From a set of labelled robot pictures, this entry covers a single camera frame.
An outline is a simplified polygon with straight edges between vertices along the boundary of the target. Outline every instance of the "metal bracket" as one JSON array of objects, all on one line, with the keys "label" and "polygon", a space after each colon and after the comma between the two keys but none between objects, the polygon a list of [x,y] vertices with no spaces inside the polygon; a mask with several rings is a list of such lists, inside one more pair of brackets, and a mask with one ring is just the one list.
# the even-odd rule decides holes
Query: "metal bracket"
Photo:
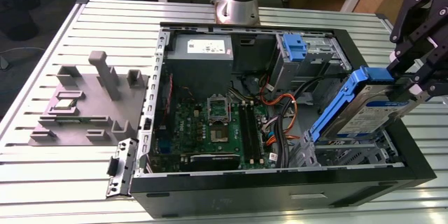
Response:
[{"label": "metal bracket", "polygon": [[111,176],[105,198],[131,197],[131,180],[135,170],[135,155],[139,140],[128,138],[119,142],[115,156],[111,157],[107,174]]}]

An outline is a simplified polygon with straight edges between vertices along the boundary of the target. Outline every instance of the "ram slot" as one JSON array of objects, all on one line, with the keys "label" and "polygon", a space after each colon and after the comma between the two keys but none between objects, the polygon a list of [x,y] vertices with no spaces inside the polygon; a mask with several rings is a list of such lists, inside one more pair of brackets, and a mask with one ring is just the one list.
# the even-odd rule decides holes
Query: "ram slot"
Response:
[{"label": "ram slot", "polygon": [[253,164],[261,159],[257,124],[252,106],[240,106],[240,127],[243,135],[244,162]]},{"label": "ram slot", "polygon": [[247,113],[245,113],[245,106],[240,105],[239,107],[239,114],[240,114],[240,130],[241,130],[241,137],[243,137],[243,152],[244,152],[244,162],[249,163],[252,159],[252,147],[251,147],[251,140],[249,140],[249,130],[247,125]]},{"label": "ram slot", "polygon": [[245,115],[247,115],[247,120],[248,120],[253,160],[259,162],[261,159],[261,151],[260,151],[260,141],[259,141],[259,131],[257,131],[257,120],[256,120],[255,113],[253,113],[253,106],[249,105],[245,108]]}]

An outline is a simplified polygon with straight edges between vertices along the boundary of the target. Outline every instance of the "aluminum extrusion table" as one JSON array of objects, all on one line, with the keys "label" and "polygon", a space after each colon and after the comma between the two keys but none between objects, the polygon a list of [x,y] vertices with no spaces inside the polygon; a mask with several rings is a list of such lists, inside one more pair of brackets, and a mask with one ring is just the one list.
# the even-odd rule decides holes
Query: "aluminum extrusion table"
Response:
[{"label": "aluminum extrusion table", "polygon": [[[263,25],[347,29],[372,67],[388,65],[389,24],[371,14],[260,8]],[[108,159],[116,147],[31,147],[29,134],[59,84],[60,65],[93,71],[103,50],[117,73],[153,73],[160,22],[212,23],[209,5],[89,0],[76,4],[0,123],[0,222],[100,223],[149,221],[132,199],[104,200]],[[448,106],[443,98],[403,118],[437,179],[395,191],[359,207],[213,216],[184,223],[447,223]]]}]

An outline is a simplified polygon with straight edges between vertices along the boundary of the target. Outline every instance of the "black front bezel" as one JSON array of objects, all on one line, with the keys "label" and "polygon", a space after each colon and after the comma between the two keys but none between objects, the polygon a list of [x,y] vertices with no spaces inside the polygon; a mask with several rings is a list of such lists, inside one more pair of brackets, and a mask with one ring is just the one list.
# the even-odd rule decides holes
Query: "black front bezel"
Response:
[{"label": "black front bezel", "polygon": [[[351,62],[353,70],[367,66],[353,40],[345,30],[300,28],[300,27],[269,27],[269,26],[239,26],[195,23],[160,23],[161,27],[201,27],[213,32],[220,28],[263,28],[265,30],[300,30],[325,31],[335,35],[341,49]],[[339,169],[317,170],[311,172],[277,172],[267,174],[224,174],[211,176],[168,176],[153,178],[133,178],[131,193],[160,193],[171,191],[235,189],[265,186],[288,186],[309,184],[332,184],[353,182],[384,182],[412,180],[405,186],[416,186],[436,178],[436,174],[423,156],[408,129],[399,120],[388,128],[387,132],[400,153],[405,167],[389,167],[376,169]]]}]

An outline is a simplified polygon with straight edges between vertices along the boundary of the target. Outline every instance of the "metal case frame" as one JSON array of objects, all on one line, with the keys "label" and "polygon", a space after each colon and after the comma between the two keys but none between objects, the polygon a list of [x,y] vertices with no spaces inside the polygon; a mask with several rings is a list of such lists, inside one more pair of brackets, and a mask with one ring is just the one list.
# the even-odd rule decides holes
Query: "metal case frame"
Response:
[{"label": "metal case frame", "polygon": [[[280,29],[327,31],[333,33],[353,69],[367,65],[345,30],[189,23],[161,23],[161,27],[169,27],[173,30],[204,29],[209,32],[215,29],[243,28],[248,33],[256,33],[259,30],[275,33]],[[211,176],[133,177],[129,192],[153,218],[357,206],[400,187],[412,187],[436,178],[403,122],[399,120],[385,130],[405,167],[265,174],[228,173]],[[151,131],[140,132],[141,141],[147,141],[149,137]],[[340,196],[335,197],[337,200],[325,201],[328,199],[325,194]],[[316,195],[323,195],[320,197],[324,204],[313,199]]]}]

